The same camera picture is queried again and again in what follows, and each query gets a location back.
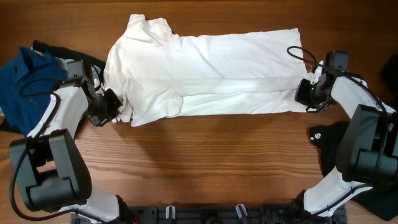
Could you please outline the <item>white polo shirt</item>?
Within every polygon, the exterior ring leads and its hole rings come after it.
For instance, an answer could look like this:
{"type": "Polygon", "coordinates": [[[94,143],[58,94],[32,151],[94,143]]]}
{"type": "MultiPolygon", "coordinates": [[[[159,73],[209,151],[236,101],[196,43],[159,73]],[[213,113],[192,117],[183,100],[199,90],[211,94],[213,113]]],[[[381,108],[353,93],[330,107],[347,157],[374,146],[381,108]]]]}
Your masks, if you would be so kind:
{"type": "Polygon", "coordinates": [[[295,92],[315,76],[300,47],[297,29],[180,36],[163,18],[133,14],[109,51],[104,86],[122,99],[118,121],[133,127],[178,116],[303,113],[295,92]]]}

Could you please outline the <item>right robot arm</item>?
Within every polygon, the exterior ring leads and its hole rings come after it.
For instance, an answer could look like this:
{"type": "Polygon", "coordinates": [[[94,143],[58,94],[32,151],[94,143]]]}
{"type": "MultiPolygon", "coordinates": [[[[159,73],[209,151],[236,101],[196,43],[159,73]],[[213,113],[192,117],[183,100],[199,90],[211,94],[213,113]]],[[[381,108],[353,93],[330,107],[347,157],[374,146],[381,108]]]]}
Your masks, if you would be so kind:
{"type": "Polygon", "coordinates": [[[312,112],[335,101],[350,122],[338,141],[335,166],[316,186],[302,191],[293,201],[290,221],[329,221],[350,199],[397,183],[397,112],[384,105],[362,80],[327,74],[316,83],[303,79],[295,100],[312,112]]]}

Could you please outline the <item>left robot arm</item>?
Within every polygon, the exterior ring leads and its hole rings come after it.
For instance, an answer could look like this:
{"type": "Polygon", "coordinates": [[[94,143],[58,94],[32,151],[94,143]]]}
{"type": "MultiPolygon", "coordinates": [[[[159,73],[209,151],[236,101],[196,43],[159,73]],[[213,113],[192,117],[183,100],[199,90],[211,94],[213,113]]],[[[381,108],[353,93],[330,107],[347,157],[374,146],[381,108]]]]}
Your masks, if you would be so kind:
{"type": "Polygon", "coordinates": [[[97,93],[82,83],[58,84],[33,93],[22,89],[20,94],[23,98],[48,96],[50,103],[28,136],[9,145],[14,169],[9,200],[14,213],[32,222],[72,213],[74,222],[137,223],[120,196],[92,184],[74,140],[84,115],[94,126],[103,126],[118,114],[121,101],[115,92],[97,93]]]}

